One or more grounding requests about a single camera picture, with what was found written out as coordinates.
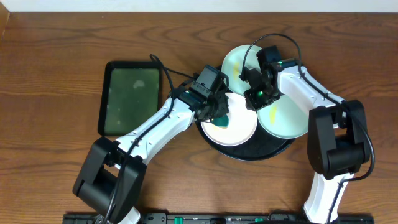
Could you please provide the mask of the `green and yellow sponge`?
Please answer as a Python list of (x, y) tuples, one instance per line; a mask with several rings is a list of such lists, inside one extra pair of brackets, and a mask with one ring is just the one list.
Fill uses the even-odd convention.
[(213, 124), (219, 128), (226, 129), (229, 125), (228, 115), (224, 114), (223, 116), (221, 116), (219, 118), (212, 119), (211, 124)]

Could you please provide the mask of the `white pinkish plate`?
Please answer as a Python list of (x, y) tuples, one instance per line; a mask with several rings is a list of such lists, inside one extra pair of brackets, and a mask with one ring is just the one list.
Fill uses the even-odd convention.
[(229, 113), (227, 127), (202, 122), (200, 127), (211, 141), (222, 146), (238, 146), (245, 143), (257, 128), (257, 114), (246, 108), (246, 100), (236, 93), (226, 93)]

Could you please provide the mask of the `mint green plate top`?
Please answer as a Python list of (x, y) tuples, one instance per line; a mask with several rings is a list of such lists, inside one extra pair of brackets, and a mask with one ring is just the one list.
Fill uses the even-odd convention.
[[(246, 90), (250, 89), (250, 85), (247, 82), (242, 81), (239, 77), (242, 71), (244, 56), (248, 48), (249, 45), (240, 45), (239, 47), (234, 48), (224, 58), (221, 66), (221, 71), (228, 76), (229, 89), (233, 93), (241, 96), (244, 95)], [(257, 53), (261, 49), (261, 47), (256, 45), (250, 48), (248, 56), (246, 57), (245, 67), (248, 69), (255, 68), (259, 72), (261, 71), (257, 59)]]

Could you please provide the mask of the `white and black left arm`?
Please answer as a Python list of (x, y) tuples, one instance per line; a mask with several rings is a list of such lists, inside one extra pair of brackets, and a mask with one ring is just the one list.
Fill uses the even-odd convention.
[(103, 216), (103, 223), (138, 223), (135, 208), (150, 160), (195, 121), (228, 113), (227, 90), (203, 99), (193, 88), (176, 89), (156, 114), (135, 130), (112, 141), (104, 136), (90, 147), (73, 194)]

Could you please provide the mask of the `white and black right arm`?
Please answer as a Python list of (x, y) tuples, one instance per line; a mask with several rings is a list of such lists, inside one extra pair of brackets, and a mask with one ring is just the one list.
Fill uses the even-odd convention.
[(332, 223), (349, 182), (370, 176), (375, 165), (363, 104), (346, 101), (318, 83), (297, 59), (261, 60), (241, 67), (249, 83), (244, 95), (253, 110), (274, 105), (283, 96), (307, 115), (307, 155), (315, 171), (303, 210), (311, 223)]

